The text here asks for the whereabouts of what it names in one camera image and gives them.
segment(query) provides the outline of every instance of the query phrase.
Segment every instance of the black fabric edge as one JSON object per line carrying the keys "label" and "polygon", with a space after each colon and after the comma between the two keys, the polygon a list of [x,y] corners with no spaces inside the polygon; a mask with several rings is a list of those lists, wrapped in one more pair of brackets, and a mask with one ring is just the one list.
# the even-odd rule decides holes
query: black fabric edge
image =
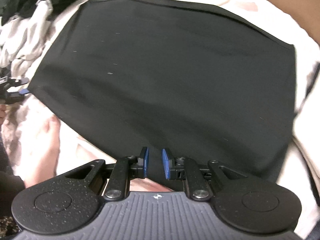
{"label": "black fabric edge", "polygon": [[[104,2],[104,1],[111,1],[111,0],[88,0],[88,2]],[[271,35],[270,33],[266,32],[266,31],[260,29],[259,27],[252,24],[251,22],[247,21],[246,19],[240,17],[239,15],[236,15],[236,14],[234,14],[228,10],[225,10],[219,6],[216,6],[216,5],[178,1],[178,0],[134,0],[134,1],[148,3],[148,4],[154,4],[154,5],[158,5],[158,6],[179,8],[179,9],[184,9],[184,10],[194,10],[194,11],[207,12],[207,13],[211,13],[211,14],[225,16],[225,17],[231,18],[233,20],[236,20],[242,24],[245,24],[248,27],[251,27],[252,29],[260,32],[262,35],[270,38],[271,40],[276,42],[278,45],[280,45],[286,49],[292,49],[292,47],[293,47],[292,44],[288,44],[284,41],[281,41],[280,39],[276,38],[275,36]]]}
{"label": "black fabric edge", "polygon": [[320,207],[320,196],[319,196],[319,192],[318,192],[318,189],[317,189],[317,187],[316,187],[315,180],[313,179],[311,170],[310,170],[310,168],[309,168],[309,166],[308,166],[308,163],[307,163],[305,157],[304,157],[303,154],[302,154],[302,149],[301,149],[301,146],[300,146],[299,143],[298,143],[298,139],[297,139],[295,136],[293,136],[293,137],[292,137],[292,142],[293,142],[294,145],[297,147],[300,155],[302,156],[303,163],[305,164],[305,167],[306,167],[306,169],[307,169],[307,173],[308,173],[308,177],[309,177],[309,181],[310,181],[310,187],[311,187],[311,191],[312,191],[313,197],[315,198],[318,207]]}
{"label": "black fabric edge", "polygon": [[305,240],[319,240],[320,239],[320,220],[316,223]]}
{"label": "black fabric edge", "polygon": [[310,83],[310,85],[307,87],[307,90],[306,90],[306,97],[305,99],[308,97],[308,95],[311,93],[312,89],[313,89],[313,86],[315,85],[316,83],[316,80],[317,80],[317,77],[319,75],[319,72],[320,72],[320,63],[318,63],[317,67],[316,67],[316,70],[313,74],[313,77],[312,77],[312,81]]}

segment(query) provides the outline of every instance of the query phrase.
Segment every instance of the small white logo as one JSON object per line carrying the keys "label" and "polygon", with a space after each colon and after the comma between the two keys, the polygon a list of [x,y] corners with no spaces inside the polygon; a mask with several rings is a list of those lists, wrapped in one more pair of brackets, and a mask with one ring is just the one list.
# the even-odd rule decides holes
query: small white logo
{"label": "small white logo", "polygon": [[154,197],[155,199],[160,199],[160,198],[162,198],[162,196],[159,195],[159,194],[156,194],[156,195],[154,195],[153,197]]}

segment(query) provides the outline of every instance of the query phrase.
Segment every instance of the black fabric panel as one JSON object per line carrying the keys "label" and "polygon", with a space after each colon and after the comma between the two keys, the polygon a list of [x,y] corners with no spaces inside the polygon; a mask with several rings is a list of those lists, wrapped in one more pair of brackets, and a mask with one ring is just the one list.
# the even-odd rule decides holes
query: black fabric panel
{"label": "black fabric panel", "polygon": [[315,85],[316,83],[316,80],[317,80],[317,77],[319,75],[319,71],[320,71],[320,63],[318,63],[316,69],[315,69],[315,72],[314,72],[314,75],[312,77],[312,80],[311,80],[311,83],[310,85],[308,86],[307,90],[306,90],[306,98],[308,97],[308,95],[310,94],[310,92],[312,91],[313,89],[313,86]]}
{"label": "black fabric panel", "polygon": [[12,201],[24,189],[24,182],[19,176],[0,171],[0,217],[12,216]]}
{"label": "black fabric panel", "polygon": [[90,0],[42,60],[30,91],[114,158],[150,147],[276,181],[291,139],[295,51],[213,5]]}

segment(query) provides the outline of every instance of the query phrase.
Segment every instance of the wrinkled fabric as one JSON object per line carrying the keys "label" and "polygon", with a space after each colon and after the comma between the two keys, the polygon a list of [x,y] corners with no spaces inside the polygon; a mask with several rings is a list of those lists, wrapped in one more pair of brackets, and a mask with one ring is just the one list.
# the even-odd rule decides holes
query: wrinkled fabric
{"label": "wrinkled fabric", "polygon": [[44,48],[45,36],[51,24],[47,20],[52,13],[50,0],[38,0],[31,18],[18,17],[3,26],[0,44],[4,44],[0,54],[0,67],[11,64],[13,78],[25,74]]}
{"label": "wrinkled fabric", "polygon": [[301,144],[302,153],[320,192],[320,75],[294,122],[294,135]]}

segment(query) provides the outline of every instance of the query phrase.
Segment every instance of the black plastic bracket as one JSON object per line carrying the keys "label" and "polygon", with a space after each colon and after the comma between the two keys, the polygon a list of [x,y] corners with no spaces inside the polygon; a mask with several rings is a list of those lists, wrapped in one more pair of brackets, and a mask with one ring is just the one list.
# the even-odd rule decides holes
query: black plastic bracket
{"label": "black plastic bracket", "polygon": [[30,93],[27,89],[23,89],[18,92],[8,92],[7,90],[10,87],[19,87],[25,84],[28,84],[29,79],[28,78],[22,78],[22,79],[14,79],[9,78],[8,76],[5,76],[3,78],[0,78],[0,101],[3,104],[11,105],[14,103],[19,103],[24,100],[24,96],[28,93]]}
{"label": "black plastic bracket", "polygon": [[198,165],[190,158],[175,158],[169,149],[163,149],[162,157],[166,178],[182,179],[187,197],[210,201],[228,225],[253,234],[275,234],[296,227],[301,203],[290,190],[216,160]]}
{"label": "black plastic bracket", "polygon": [[143,148],[140,156],[116,164],[95,160],[27,188],[13,200],[14,219],[21,229],[36,234],[74,231],[92,221],[106,201],[127,197],[130,179],[146,176],[148,153]]}

